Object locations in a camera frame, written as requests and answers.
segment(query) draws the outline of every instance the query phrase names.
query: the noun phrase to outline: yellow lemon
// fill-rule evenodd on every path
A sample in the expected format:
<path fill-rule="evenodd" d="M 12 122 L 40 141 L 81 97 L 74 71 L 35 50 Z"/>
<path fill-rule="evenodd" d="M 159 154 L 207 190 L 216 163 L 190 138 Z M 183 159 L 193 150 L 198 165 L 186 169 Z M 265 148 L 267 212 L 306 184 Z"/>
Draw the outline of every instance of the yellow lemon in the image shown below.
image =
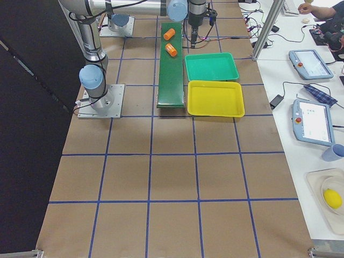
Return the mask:
<path fill-rule="evenodd" d="M 324 199 L 328 206 L 334 209 L 338 209 L 343 203 L 342 197 L 340 197 L 339 193 L 332 189 L 327 189 L 324 191 Z"/>

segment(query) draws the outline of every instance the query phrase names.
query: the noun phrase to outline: metal mounting plate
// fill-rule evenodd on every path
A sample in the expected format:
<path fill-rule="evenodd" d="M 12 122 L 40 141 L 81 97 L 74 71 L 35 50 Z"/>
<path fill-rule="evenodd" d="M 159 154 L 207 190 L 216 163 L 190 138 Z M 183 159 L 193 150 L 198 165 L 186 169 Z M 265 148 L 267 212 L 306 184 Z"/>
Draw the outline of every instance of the metal mounting plate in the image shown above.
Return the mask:
<path fill-rule="evenodd" d="M 78 118 L 79 119 L 99 119 L 99 118 L 120 118 L 123 104 L 124 95 L 124 84 L 109 84 L 109 92 L 114 96 L 114 102 L 108 109 L 106 114 L 99 115 L 96 110 L 91 106 L 89 101 L 81 103 L 82 108 L 79 109 Z M 83 98 L 88 98 L 88 94 L 85 91 Z"/>
<path fill-rule="evenodd" d="M 118 32 L 110 30 L 107 26 L 102 27 L 99 36 L 101 38 L 111 38 L 111 37 L 112 38 L 116 38 L 116 37 L 117 38 L 124 38 L 124 37 L 131 38 L 133 37 L 134 21 L 135 21 L 135 18 L 130 16 L 127 26 L 123 30 L 118 31 Z M 107 25 L 107 24 L 108 24 L 108 17 L 105 16 L 103 20 L 103 25 Z"/>

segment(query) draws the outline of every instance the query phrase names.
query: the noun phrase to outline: person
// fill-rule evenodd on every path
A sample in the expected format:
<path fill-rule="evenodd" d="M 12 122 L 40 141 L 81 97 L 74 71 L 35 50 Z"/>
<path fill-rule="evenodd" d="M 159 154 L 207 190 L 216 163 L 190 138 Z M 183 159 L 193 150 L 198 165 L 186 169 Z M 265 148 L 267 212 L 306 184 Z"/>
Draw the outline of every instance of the person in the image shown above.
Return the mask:
<path fill-rule="evenodd" d="M 298 7 L 301 15 L 313 14 L 316 18 L 325 21 L 319 25 L 331 50 L 344 53 L 344 1 L 332 7 L 315 6 L 308 2 Z"/>
<path fill-rule="evenodd" d="M 311 13 L 316 18 L 326 21 L 320 26 L 324 34 L 328 31 L 335 33 L 342 30 L 341 23 L 344 18 L 344 1 L 339 2 L 333 7 L 320 7 L 310 3 L 304 3 L 298 7 L 298 11 L 302 15 Z"/>

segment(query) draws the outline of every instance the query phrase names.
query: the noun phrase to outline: aluminum frame post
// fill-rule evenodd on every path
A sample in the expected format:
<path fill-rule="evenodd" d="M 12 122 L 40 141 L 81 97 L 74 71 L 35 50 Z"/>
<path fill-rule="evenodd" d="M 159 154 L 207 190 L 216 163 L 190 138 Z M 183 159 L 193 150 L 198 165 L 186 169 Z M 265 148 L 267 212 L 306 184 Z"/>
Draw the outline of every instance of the aluminum frame post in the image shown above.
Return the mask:
<path fill-rule="evenodd" d="M 28 252 L 18 252 L 9 254 L 0 254 L 0 258 L 43 258 L 43 251 L 33 250 Z"/>
<path fill-rule="evenodd" d="M 344 258 L 344 253 L 323 252 L 315 249 L 308 250 L 310 258 L 322 257 L 322 258 Z"/>
<path fill-rule="evenodd" d="M 271 6 L 271 9 L 269 11 L 269 14 L 267 16 L 267 19 L 265 21 L 263 30 L 262 30 L 261 34 L 259 35 L 257 43 L 253 49 L 252 59 L 254 61 L 256 61 L 258 59 L 258 56 L 259 56 L 260 52 L 262 51 L 262 49 L 265 45 L 265 42 L 268 39 L 269 33 L 270 33 L 270 31 L 271 31 L 271 29 L 272 29 L 272 27 L 273 27 L 273 25 L 277 19 L 277 16 L 282 9 L 283 3 L 284 3 L 284 0 L 274 0 L 273 4 Z"/>

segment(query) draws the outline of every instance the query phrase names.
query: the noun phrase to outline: keyboard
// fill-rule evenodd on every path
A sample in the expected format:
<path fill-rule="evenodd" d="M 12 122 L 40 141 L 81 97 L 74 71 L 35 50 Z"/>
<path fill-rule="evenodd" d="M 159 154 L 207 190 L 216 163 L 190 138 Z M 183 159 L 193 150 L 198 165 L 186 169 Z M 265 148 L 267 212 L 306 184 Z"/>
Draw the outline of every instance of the keyboard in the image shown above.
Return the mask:
<path fill-rule="evenodd" d="M 286 16 L 299 16 L 299 10 L 297 10 L 293 0 L 285 0 L 282 6 L 282 13 Z"/>

